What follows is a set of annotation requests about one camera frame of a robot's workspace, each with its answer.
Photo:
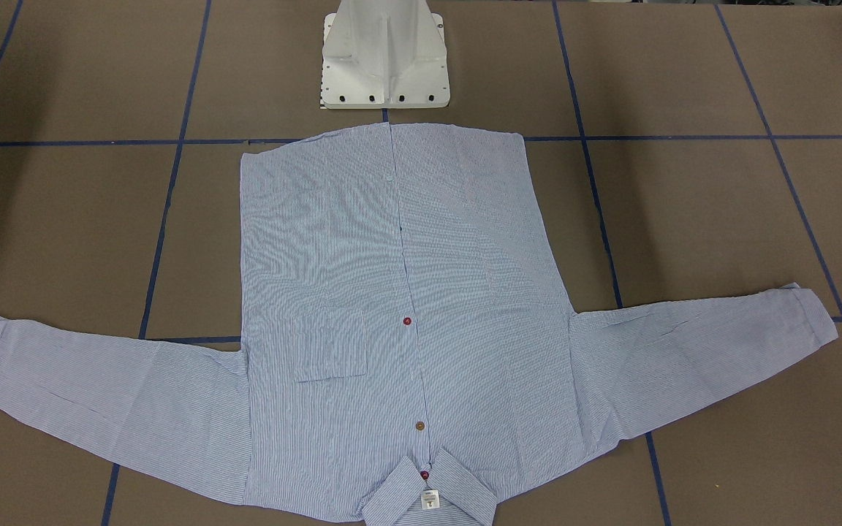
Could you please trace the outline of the light blue striped shirt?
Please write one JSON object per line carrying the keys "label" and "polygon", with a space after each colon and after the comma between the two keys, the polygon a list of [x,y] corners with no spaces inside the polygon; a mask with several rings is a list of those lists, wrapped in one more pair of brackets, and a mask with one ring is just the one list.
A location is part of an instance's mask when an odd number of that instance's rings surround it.
{"label": "light blue striped shirt", "polygon": [[490,525],[838,337],[810,289],[576,312],[520,134],[377,123],[240,163],[241,347],[0,317],[0,409],[230,505]]}

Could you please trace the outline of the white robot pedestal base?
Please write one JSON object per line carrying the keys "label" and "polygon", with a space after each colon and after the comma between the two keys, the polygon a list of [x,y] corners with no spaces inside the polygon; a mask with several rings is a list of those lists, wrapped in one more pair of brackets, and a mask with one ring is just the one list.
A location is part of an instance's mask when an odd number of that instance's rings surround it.
{"label": "white robot pedestal base", "polygon": [[444,19],[425,1],[342,1],[323,21],[327,110],[441,109],[451,99]]}

